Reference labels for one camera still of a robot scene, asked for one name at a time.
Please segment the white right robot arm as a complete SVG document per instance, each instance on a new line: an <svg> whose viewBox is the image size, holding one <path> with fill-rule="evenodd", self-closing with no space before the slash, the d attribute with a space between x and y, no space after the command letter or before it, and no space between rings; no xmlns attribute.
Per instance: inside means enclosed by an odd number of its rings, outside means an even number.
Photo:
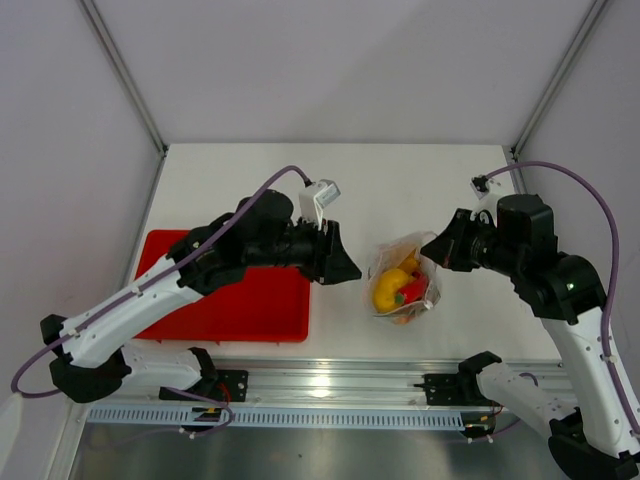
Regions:
<svg viewBox="0 0 640 480"><path fill-rule="evenodd" d="M632 479L639 474L639 436L606 366L613 339L600 322L605 293L586 259L559 251L552 209L536 195L500 198L495 213L459 209L420 253L456 272L485 268L509 278L515 293L551 337L576 398L571 406L517 375L486 351L458 366L458 395L505 406L546 440L571 479Z"/></svg>

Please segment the clear zip top bag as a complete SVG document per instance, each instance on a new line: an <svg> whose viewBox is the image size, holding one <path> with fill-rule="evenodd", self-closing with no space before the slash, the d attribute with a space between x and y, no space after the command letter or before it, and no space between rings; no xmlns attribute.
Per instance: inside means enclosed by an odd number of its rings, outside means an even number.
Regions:
<svg viewBox="0 0 640 480"><path fill-rule="evenodd" d="M370 252L364 273L363 303L374 319L406 325L432 310L441 298L437 265L421 254L435 239L431 231L418 231Z"/></svg>

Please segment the yellow mango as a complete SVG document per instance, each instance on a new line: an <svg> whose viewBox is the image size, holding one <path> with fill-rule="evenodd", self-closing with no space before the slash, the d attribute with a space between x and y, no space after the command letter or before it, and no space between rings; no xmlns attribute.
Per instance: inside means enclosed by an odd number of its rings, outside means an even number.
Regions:
<svg viewBox="0 0 640 480"><path fill-rule="evenodd" d="M373 290L372 303L380 314L392 312L401 306L395 302L395 293L405 285L409 276L398 268L390 269L381 274Z"/></svg>

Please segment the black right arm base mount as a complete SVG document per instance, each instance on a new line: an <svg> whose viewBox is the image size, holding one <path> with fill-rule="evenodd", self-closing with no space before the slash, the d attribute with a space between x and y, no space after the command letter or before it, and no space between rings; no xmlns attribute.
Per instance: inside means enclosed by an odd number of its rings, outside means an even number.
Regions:
<svg viewBox="0 0 640 480"><path fill-rule="evenodd" d="M422 382L414 384L422 390L430 406L491 407L496 403L484 397L471 379L460 373L424 374Z"/></svg>

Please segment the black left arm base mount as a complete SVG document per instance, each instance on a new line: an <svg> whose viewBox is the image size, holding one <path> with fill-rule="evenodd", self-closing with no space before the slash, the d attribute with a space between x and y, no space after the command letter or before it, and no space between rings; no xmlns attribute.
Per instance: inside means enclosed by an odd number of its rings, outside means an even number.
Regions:
<svg viewBox="0 0 640 480"><path fill-rule="evenodd" d="M161 387L160 400L190 400L187 393L218 402L244 402L248 390L249 373L246 370L218 370L216 380L200 380L186 391L173 391Z"/></svg>

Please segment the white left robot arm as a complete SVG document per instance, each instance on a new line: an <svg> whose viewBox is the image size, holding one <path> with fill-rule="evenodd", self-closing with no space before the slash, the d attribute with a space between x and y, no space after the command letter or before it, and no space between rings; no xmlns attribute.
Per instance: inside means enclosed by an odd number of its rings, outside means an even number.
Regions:
<svg viewBox="0 0 640 480"><path fill-rule="evenodd" d="M55 358L55 387L77 403L104 399L121 387L156 387L162 400L221 398L219 373L203 348L180 352L137 348L132 339L172 312L242 281L251 267L294 267L320 285L358 280L333 220L292 219L293 204L268 189L236 210L197 227L134 281L76 317L51 314L40 323Z"/></svg>

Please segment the yellow ginger root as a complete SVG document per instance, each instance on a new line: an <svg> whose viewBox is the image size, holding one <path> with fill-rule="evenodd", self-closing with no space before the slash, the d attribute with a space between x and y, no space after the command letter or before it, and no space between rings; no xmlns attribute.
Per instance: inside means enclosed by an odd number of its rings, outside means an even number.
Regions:
<svg viewBox="0 0 640 480"><path fill-rule="evenodd" d="M417 257L417 250L412 250L398 265L398 269L409 277L418 278L421 275L421 261Z"/></svg>

